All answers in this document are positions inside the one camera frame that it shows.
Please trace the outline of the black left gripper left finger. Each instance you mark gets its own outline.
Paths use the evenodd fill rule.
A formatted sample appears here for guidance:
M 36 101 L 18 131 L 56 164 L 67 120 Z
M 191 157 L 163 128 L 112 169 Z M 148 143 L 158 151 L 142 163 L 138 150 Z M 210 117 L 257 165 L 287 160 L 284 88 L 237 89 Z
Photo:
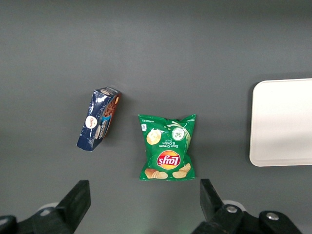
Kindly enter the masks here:
M 36 213 L 36 233 L 73 234 L 91 205 L 88 180 L 80 180 L 55 207 Z

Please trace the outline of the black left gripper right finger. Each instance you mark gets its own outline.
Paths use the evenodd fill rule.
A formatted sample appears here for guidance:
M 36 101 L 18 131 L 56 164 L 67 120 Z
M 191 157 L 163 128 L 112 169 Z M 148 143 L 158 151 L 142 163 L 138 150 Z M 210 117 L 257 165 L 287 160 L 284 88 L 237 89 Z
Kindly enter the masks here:
M 236 205 L 224 204 L 209 179 L 200 180 L 200 206 L 206 221 L 194 234 L 235 234 L 244 216 Z

